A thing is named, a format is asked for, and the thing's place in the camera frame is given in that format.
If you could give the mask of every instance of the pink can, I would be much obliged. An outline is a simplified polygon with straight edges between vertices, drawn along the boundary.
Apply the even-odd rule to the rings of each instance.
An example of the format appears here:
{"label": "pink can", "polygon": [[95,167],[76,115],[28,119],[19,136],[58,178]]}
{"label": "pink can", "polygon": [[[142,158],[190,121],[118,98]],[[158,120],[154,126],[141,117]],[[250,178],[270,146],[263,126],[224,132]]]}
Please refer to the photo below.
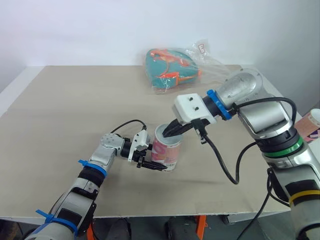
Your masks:
{"label": "pink can", "polygon": [[175,169],[180,152],[182,135],[163,137],[162,133],[168,124],[162,124],[155,129],[151,151],[151,160],[167,167],[164,171]]}

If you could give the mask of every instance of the black cable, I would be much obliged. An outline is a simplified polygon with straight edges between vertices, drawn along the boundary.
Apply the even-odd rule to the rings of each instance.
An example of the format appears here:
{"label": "black cable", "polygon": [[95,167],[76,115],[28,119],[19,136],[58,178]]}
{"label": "black cable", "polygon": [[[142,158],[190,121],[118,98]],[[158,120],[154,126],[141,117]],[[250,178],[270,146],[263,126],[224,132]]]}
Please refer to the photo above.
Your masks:
{"label": "black cable", "polygon": [[133,120],[130,120],[130,121],[126,121],[125,123],[123,123],[123,124],[121,124],[120,126],[118,126],[118,127],[116,127],[115,129],[113,129],[112,131],[111,131],[111,133],[113,134],[115,131],[117,131],[118,129],[120,129],[120,128],[122,128],[123,126],[125,126],[125,125],[127,125],[127,124],[129,124],[129,123],[133,123],[133,122],[139,122],[139,123],[141,123],[142,124],[142,129],[147,129],[147,125],[143,122],[143,121],[141,121],[141,120],[139,120],[139,119],[133,119]]}
{"label": "black cable", "polygon": [[256,145],[256,142],[250,143],[249,145],[247,145],[244,149],[242,149],[242,151],[240,152],[238,159],[236,161],[236,165],[235,165],[235,179],[231,176],[230,172],[227,169],[227,166],[225,165],[225,162],[223,161],[220,152],[218,151],[217,147],[215,146],[215,144],[210,140],[210,138],[208,136],[204,136],[203,137],[206,142],[210,145],[210,147],[212,148],[212,150],[214,151],[216,158],[218,159],[218,162],[223,170],[223,172],[225,173],[225,175],[227,176],[227,178],[235,185],[237,185],[239,183],[239,172],[240,172],[240,162],[241,159],[243,157],[243,155],[245,154],[245,152],[251,148],[252,146]]}
{"label": "black cable", "polygon": [[267,202],[268,202],[268,199],[270,197],[270,192],[269,192],[269,189],[270,191],[272,190],[272,186],[270,188],[268,188],[268,193],[266,194],[265,196],[265,199],[259,209],[259,211],[256,213],[256,215],[254,216],[254,218],[249,222],[249,224],[242,230],[242,232],[240,233],[240,235],[238,236],[238,238],[236,240],[239,240],[243,234],[245,234],[245,232],[252,226],[252,224],[255,222],[255,220],[258,219],[258,217],[260,216],[260,214],[263,212]]}
{"label": "black cable", "polygon": [[265,103],[265,102],[274,102],[274,101],[281,101],[281,102],[286,102],[291,105],[292,108],[292,123],[295,124],[296,122],[296,117],[297,117],[297,106],[294,101],[292,101],[289,98],[286,97],[266,97],[266,98],[261,98],[257,100],[252,100],[248,102],[241,103],[239,105],[236,105],[235,103],[233,104],[233,108],[238,111],[240,108],[252,105],[252,104],[258,104],[258,103]]}
{"label": "black cable", "polygon": [[273,193],[272,193],[272,187],[271,187],[271,179],[270,179],[270,178],[268,178],[268,182],[267,182],[267,184],[266,184],[266,189],[267,189],[267,191],[268,191],[268,193],[269,193],[269,195],[270,195],[271,198],[273,198],[274,200],[276,200],[278,203],[281,203],[281,204],[283,204],[283,205],[285,205],[285,206],[287,206],[287,207],[290,208],[290,205],[289,205],[287,202],[282,201],[281,199],[279,199],[279,198],[277,198],[276,196],[273,195]]}
{"label": "black cable", "polygon": [[19,230],[20,230],[21,236],[23,236],[23,235],[24,235],[24,232],[22,231],[22,228],[21,228],[20,223],[19,223],[19,222],[16,222],[16,224],[18,225],[18,228],[19,228]]}

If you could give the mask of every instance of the table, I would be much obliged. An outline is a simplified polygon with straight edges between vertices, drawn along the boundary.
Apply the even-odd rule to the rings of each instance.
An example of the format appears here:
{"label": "table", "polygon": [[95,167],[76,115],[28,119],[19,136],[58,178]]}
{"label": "table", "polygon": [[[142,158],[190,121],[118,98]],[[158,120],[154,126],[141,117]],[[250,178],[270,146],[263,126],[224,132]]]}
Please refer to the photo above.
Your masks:
{"label": "table", "polygon": [[[281,95],[266,78],[264,86],[270,93]],[[178,94],[204,96],[207,89],[201,85],[154,94],[142,66],[27,68],[0,94],[0,100],[5,100],[0,110],[10,106],[0,118],[0,216],[22,222],[35,217],[43,221],[35,210],[48,211],[71,186],[82,169],[77,161],[91,156],[104,133],[128,120],[141,119],[153,137],[156,126],[175,118],[171,106]],[[132,137],[140,128],[133,123],[118,133]],[[219,119],[207,131],[234,175],[239,152],[253,139],[236,117]],[[268,168],[259,149],[252,147],[246,152],[240,184],[233,185],[212,149],[201,145],[193,130],[183,137],[180,160],[173,172],[137,169],[117,157],[100,188],[95,216],[257,212],[267,194]],[[266,213],[287,210],[273,199],[264,209]]]}

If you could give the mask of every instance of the blue cable tie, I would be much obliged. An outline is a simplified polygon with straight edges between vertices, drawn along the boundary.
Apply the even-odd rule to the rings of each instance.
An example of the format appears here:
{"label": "blue cable tie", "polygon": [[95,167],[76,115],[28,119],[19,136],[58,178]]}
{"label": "blue cable tie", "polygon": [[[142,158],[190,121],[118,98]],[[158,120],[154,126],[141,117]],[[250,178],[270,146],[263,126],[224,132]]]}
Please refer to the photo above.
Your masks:
{"label": "blue cable tie", "polygon": [[220,112],[223,114],[226,120],[229,120],[232,118],[230,113],[227,111],[225,106],[220,102],[219,98],[216,95],[216,92],[210,89],[209,91],[206,92],[206,94],[212,99],[212,101],[215,103],[215,105],[218,107]]}
{"label": "blue cable tie", "polygon": [[74,232],[74,236],[78,235],[77,226],[75,224],[73,224],[72,222],[70,222],[68,220],[65,220],[63,218],[55,217],[53,214],[45,213],[44,211],[41,211],[40,209],[37,209],[35,212],[37,214],[40,214],[41,216],[45,217],[45,221],[44,221],[45,224],[49,224],[49,223],[52,223],[52,222],[57,222],[57,223],[61,223],[61,224],[67,225],[70,228],[72,228],[72,230]]}
{"label": "blue cable tie", "polygon": [[84,166],[84,167],[90,167],[90,168],[97,169],[97,170],[99,170],[99,171],[104,175],[104,177],[107,176],[107,171],[104,170],[102,167],[100,167],[100,166],[98,166],[98,165],[89,163],[88,161],[85,161],[85,160],[82,160],[82,159],[80,159],[80,160],[78,161],[78,163],[81,163],[82,166]]}

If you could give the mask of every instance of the yellow band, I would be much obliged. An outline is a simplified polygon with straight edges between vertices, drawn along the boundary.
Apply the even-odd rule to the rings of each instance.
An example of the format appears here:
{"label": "yellow band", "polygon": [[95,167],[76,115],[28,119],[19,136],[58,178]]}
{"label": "yellow band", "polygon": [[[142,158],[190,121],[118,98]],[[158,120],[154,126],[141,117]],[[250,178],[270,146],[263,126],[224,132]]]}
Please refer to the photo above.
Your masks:
{"label": "yellow band", "polygon": [[320,195],[320,190],[308,190],[308,191],[301,191],[301,192],[297,192],[296,194],[293,194],[290,199],[289,199],[289,204],[291,205],[292,202],[302,196],[306,196],[306,195]]}

